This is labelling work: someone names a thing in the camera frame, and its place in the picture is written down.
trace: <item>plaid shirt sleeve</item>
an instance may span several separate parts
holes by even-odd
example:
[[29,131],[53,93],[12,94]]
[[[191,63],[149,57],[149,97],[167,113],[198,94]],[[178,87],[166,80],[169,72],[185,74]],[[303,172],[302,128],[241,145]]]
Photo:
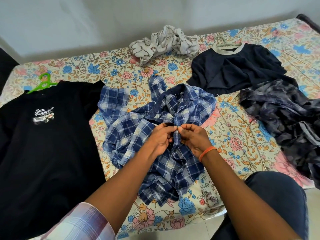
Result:
[[34,240],[114,240],[115,233],[106,218],[94,206],[82,202],[74,207],[47,233]]

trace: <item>white tile floor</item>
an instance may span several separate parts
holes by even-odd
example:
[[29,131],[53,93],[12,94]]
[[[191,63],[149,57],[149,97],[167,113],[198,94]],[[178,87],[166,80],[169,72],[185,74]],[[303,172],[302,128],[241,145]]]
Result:
[[[320,190],[306,190],[307,204],[309,208],[309,239],[320,239]],[[218,229],[223,220],[223,216],[212,218],[201,223],[189,224],[179,230],[148,232],[133,235],[128,240],[210,240],[214,232]]]

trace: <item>crumpled white garment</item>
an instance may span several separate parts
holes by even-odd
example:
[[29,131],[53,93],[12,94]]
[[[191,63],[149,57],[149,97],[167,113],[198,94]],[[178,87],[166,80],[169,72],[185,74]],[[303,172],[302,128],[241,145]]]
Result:
[[163,30],[152,33],[151,40],[144,37],[129,45],[131,54],[140,58],[139,65],[146,64],[152,57],[174,50],[178,54],[194,56],[200,46],[198,36],[185,36],[180,28],[166,25]]

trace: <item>gray wall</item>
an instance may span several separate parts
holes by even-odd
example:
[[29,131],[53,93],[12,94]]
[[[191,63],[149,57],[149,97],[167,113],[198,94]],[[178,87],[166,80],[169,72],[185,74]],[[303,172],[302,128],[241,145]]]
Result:
[[0,47],[19,63],[126,47],[164,25],[207,34],[308,15],[320,0],[0,0]]

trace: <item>t-shirt logo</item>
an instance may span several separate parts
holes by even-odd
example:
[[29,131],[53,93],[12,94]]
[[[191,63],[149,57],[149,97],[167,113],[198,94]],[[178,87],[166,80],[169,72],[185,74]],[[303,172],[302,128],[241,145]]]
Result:
[[37,109],[34,112],[33,122],[35,125],[40,123],[48,123],[50,120],[54,119],[54,108],[50,109]]

